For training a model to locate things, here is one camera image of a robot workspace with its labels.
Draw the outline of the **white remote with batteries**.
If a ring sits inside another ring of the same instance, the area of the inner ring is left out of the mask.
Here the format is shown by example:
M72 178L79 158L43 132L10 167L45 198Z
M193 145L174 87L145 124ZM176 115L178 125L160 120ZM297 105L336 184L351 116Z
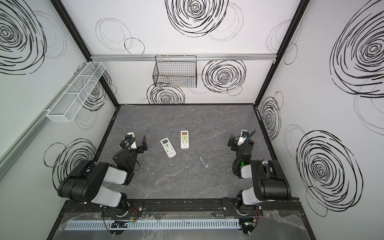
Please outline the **white remote with batteries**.
M190 147L189 131L181 131L181 149L188 149Z

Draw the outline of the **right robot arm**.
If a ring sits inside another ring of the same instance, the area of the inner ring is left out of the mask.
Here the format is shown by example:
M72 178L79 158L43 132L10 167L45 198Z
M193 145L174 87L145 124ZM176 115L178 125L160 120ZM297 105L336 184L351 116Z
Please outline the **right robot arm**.
M228 147L236 153L232 164L233 174L240 179L252 180L253 186L238 194L241 205L254 206L262 202L289 201L291 187L279 161L253 160L254 141L243 131L240 136L230 136Z

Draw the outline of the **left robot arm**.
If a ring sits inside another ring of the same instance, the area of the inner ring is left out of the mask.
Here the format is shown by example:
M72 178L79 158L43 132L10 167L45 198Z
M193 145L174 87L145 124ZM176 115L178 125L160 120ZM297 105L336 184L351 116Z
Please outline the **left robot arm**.
M138 165L138 155L148 150L146 136L136 144L134 133L127 133L120 143L121 150L113 156L114 164L83 161L72 170L58 187L62 198L110 207L125 214L130 204L127 195L102 186L112 183L127 186L131 183Z

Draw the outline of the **white remote tilted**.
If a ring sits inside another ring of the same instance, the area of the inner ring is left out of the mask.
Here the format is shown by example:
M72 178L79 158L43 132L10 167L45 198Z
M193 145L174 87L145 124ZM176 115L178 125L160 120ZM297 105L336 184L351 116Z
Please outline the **white remote tilted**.
M176 156L175 148L173 147L172 143L170 142L169 138L164 138L161 140L161 144L167 154L167 156L171 159Z

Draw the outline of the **white mesh shelf basket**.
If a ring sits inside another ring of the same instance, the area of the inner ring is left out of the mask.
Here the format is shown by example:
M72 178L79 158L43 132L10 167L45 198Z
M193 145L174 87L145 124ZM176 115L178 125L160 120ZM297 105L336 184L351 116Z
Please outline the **white mesh shelf basket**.
M46 117L54 123L70 123L81 109L96 112L106 102L100 84L106 68L102 62L88 62L74 74L65 91L48 110Z

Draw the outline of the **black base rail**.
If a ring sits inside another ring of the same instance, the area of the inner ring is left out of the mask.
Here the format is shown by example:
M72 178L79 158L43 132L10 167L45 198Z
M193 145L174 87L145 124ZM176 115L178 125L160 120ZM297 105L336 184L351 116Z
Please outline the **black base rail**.
M224 216L240 216L249 213L262 214L271 210L300 210L302 204L299 199L290 201L262 202L256 205L244 205L235 198L222 199L128 199L129 217L142 216L149 213L162 212L213 212Z

